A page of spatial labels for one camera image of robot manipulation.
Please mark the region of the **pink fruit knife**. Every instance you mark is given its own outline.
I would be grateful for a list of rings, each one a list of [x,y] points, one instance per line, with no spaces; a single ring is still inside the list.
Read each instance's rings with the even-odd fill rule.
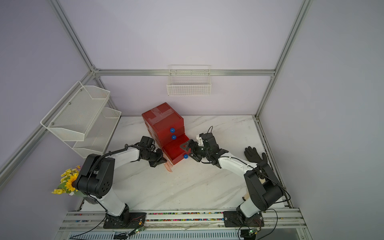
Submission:
[[[166,163],[164,164],[165,165],[165,168],[167,169],[168,172],[172,173],[172,168]]]

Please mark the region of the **red drawer cabinet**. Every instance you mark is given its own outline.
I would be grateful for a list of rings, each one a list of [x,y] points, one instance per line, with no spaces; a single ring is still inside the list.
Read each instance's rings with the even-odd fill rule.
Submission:
[[[188,158],[188,152],[181,148],[190,139],[185,133],[184,119],[168,103],[144,112],[142,117],[170,165]]]

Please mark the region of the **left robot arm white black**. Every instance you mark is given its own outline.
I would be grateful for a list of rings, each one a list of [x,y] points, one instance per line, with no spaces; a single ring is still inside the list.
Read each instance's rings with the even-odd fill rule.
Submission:
[[[115,170],[141,160],[148,161],[152,168],[166,162],[163,151],[156,148],[154,140],[143,136],[134,145],[126,144],[122,149],[102,155],[88,155],[79,175],[71,184],[75,190],[104,208],[104,229],[139,229],[144,225],[147,214],[131,214],[128,204],[120,200],[113,190]]]

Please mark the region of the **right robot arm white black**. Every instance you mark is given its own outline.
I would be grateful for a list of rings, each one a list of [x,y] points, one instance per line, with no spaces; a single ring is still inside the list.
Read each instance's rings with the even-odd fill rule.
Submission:
[[[235,211],[223,212],[226,227],[254,225],[260,228],[264,225],[261,212],[291,199],[269,165],[266,154],[259,155],[256,148],[245,148],[247,159],[242,160],[220,148],[211,131],[198,135],[196,141],[188,140],[180,148],[197,162],[206,159],[205,164],[230,171],[245,180],[249,197]]]

